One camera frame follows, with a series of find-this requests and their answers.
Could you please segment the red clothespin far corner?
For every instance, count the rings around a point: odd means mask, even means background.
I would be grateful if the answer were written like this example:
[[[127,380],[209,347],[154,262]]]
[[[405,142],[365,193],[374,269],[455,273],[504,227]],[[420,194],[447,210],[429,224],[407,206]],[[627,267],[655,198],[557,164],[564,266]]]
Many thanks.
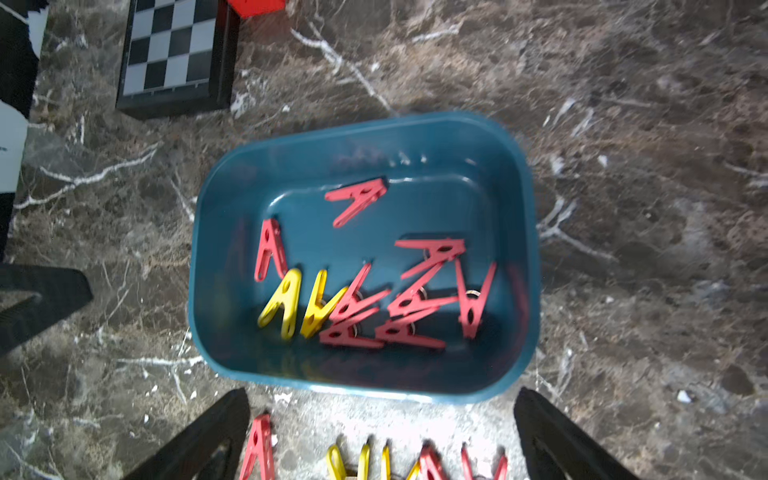
[[[324,196],[326,201],[352,201],[352,203],[333,220],[333,227],[343,227],[355,216],[385,195],[387,190],[388,187],[384,180],[382,178],[377,178],[327,192]]]

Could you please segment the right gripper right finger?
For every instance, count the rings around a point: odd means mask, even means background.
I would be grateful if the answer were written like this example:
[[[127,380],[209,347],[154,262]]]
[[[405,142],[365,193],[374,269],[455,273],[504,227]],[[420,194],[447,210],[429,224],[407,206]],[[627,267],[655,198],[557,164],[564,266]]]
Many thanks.
[[[536,391],[520,389],[514,417],[531,479],[637,479]]]

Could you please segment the big yellow clothespin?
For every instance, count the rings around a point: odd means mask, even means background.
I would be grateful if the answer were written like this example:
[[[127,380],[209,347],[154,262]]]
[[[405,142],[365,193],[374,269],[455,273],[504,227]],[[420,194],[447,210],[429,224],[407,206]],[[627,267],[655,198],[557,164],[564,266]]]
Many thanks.
[[[259,314],[257,324],[266,327],[282,311],[281,338],[290,340],[296,328],[302,273],[298,268],[290,269],[281,280],[275,292]]]

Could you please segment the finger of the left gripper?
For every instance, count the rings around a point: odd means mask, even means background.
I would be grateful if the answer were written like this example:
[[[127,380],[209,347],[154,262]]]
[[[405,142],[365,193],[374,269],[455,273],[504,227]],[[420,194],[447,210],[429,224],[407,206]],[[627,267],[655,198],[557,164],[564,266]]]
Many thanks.
[[[2,356],[93,300],[86,276],[67,268],[2,264],[1,290],[31,293],[1,310]]]

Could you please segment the black grey checkerboard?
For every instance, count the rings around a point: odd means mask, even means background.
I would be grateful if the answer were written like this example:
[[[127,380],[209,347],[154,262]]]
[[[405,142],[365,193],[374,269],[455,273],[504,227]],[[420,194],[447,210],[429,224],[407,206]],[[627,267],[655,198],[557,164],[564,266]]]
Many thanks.
[[[229,108],[239,28],[226,1],[132,1],[115,108],[138,120]]]

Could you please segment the small red block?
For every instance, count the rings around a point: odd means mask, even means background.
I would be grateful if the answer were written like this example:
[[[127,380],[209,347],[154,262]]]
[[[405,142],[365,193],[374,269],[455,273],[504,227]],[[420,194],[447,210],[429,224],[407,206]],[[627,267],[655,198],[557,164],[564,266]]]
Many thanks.
[[[283,11],[286,0],[227,0],[241,19]]]

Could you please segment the slim yellow clothespin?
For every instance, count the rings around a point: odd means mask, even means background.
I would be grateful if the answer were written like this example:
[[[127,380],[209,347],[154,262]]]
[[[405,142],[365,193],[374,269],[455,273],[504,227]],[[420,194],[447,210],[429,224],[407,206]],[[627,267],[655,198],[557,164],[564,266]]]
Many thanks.
[[[327,277],[328,272],[326,270],[320,270],[316,276],[300,329],[300,334],[304,338],[309,339],[321,330],[324,322],[329,319],[348,291],[348,286],[343,287],[329,301],[325,301],[324,292]]]

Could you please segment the clothespin pile in box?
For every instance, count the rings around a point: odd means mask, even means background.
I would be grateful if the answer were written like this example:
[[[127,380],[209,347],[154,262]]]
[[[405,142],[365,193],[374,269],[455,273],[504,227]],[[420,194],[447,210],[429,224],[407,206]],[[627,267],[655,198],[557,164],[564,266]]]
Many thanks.
[[[446,343],[431,337],[418,335],[415,324],[439,311],[443,306],[459,305],[458,322],[466,339],[476,338],[482,324],[485,306],[497,271],[495,262],[490,264],[481,288],[477,291],[467,287],[460,261],[466,252],[462,239],[415,239],[398,240],[399,248],[420,250],[424,259],[401,275],[402,279],[418,275],[408,288],[398,294],[387,306],[389,320],[375,329],[374,338],[363,338],[357,333],[357,325],[378,312],[377,302],[386,293],[381,292],[370,298],[359,298],[359,287],[367,278],[371,266],[366,264],[355,277],[352,285],[342,296],[330,315],[331,326],[319,333],[322,344],[355,348],[381,349],[386,343],[411,345],[442,350]],[[426,285],[443,266],[452,262],[455,266],[457,294],[449,297],[428,298]]]

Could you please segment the teal plastic storage box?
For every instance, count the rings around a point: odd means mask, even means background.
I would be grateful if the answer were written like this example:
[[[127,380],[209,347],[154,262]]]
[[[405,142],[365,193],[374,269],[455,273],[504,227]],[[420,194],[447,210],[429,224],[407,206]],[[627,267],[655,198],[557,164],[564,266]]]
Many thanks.
[[[351,200],[327,192],[382,178],[387,193],[341,228]],[[325,345],[319,333],[283,340],[281,323],[259,313],[281,282],[270,262],[254,280],[265,219],[281,227],[287,266],[302,273],[305,310],[320,270],[324,300],[352,285],[359,298],[386,295],[357,325],[363,338],[389,320],[387,306],[419,278],[401,275],[425,257],[398,240],[462,239],[463,275],[481,288],[497,264],[475,339],[462,335],[452,303],[415,324],[442,350],[397,343],[381,349]],[[197,203],[188,318],[194,343],[219,374],[259,384],[334,393],[474,403],[511,387],[539,337],[540,265],[533,182],[525,155],[498,123],[466,112],[379,120],[251,143],[222,157]],[[426,285],[428,298],[457,294],[449,262]]]

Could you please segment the red clothespin in box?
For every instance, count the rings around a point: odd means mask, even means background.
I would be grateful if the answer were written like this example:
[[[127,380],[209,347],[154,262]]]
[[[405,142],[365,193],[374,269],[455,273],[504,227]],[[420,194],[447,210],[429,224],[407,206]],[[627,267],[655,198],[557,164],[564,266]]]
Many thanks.
[[[266,279],[270,262],[273,262],[281,279],[288,272],[287,258],[281,236],[281,227],[275,218],[265,219],[262,223],[254,267],[254,280]]]

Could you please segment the red clothespin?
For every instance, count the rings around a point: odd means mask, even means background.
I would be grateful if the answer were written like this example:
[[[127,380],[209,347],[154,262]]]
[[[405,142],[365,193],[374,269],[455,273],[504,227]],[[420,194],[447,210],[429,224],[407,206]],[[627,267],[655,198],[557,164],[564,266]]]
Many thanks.
[[[434,446],[427,442],[422,446],[419,455],[419,479],[421,480],[446,480],[439,455]]]
[[[254,280],[266,279],[270,262],[273,262],[281,279],[288,272],[287,258],[281,236],[281,227],[275,218],[265,219],[262,223],[254,267]]]
[[[259,463],[262,480],[276,479],[269,414],[259,415],[252,422],[239,479],[249,479],[256,463]]]
[[[470,445],[461,445],[461,471],[466,480],[506,480],[509,474],[509,460],[503,446],[496,446],[492,453],[472,456]]]

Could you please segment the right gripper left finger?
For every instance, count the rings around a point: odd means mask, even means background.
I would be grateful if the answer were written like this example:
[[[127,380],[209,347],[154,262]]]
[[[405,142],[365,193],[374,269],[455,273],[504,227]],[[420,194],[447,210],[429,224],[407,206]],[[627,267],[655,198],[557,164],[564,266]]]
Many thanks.
[[[246,391],[233,389],[126,477],[232,479],[249,419]]]

